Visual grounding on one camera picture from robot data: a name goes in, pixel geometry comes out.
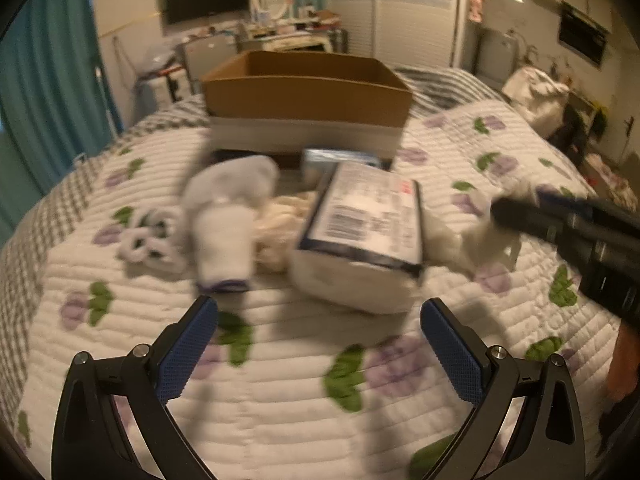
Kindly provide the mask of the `person's hand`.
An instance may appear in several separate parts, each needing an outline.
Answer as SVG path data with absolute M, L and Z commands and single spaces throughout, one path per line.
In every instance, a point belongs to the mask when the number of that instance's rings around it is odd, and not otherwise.
M 639 381 L 639 363 L 639 334 L 628 324 L 622 323 L 606 378 L 606 391 L 611 400 L 620 402 L 634 391 Z

